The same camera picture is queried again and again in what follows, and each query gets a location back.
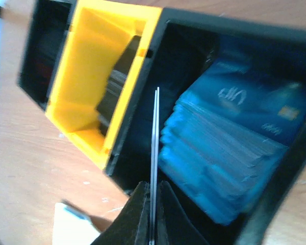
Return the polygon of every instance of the table surface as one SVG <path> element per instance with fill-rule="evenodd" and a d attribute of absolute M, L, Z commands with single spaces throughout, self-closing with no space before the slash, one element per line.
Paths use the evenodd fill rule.
<path fill-rule="evenodd" d="M 306 0 L 130 0 L 306 29 Z M 127 197 L 49 122 L 16 79 L 34 0 L 8 0 L 0 50 L 0 241 L 51 244 L 56 202 L 113 220 Z M 265 244 L 306 244 L 306 168 Z"/>

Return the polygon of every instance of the yellow compartment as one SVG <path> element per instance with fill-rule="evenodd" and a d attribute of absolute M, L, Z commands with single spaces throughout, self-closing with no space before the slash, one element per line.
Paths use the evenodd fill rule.
<path fill-rule="evenodd" d="M 78 1 L 46 116 L 101 169 L 109 159 L 161 10 Z M 135 35 L 141 36 L 139 47 L 104 137 L 95 107 L 105 94 L 110 72 Z"/>

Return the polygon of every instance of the black plastic box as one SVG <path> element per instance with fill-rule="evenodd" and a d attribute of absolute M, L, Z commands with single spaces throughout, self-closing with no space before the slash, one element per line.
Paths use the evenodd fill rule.
<path fill-rule="evenodd" d="M 244 22 L 175 9 L 163 9 L 135 90 L 122 122 L 106 173 L 127 193 L 149 181 L 154 90 L 160 87 L 160 129 L 177 98 L 200 76 L 218 35 L 259 39 L 306 53 L 306 31 Z M 304 80 L 306 67 L 281 62 L 275 73 Z M 284 197 L 306 165 L 306 120 L 259 200 L 229 226 L 215 224 L 175 185 L 191 222 L 210 244 L 260 244 Z M 168 180 L 159 172 L 160 180 Z"/>
<path fill-rule="evenodd" d="M 45 110 L 76 7 L 73 1 L 38 0 L 18 85 Z"/>

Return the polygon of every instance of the white logo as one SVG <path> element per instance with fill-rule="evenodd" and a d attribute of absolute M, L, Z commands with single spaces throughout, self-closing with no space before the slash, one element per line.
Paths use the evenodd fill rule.
<path fill-rule="evenodd" d="M 274 134 L 275 136 L 276 135 L 279 135 L 280 133 L 282 133 L 282 129 L 277 127 L 276 125 L 274 124 L 263 124 L 261 126 L 261 128 L 267 132 L 271 132 L 272 134 Z"/>
<path fill-rule="evenodd" d="M 232 87 L 231 89 L 222 88 L 218 93 L 219 98 L 224 98 L 229 101 L 234 101 L 237 97 L 239 99 L 237 105 L 241 105 L 247 96 L 246 90 L 239 90 L 236 87 Z"/>

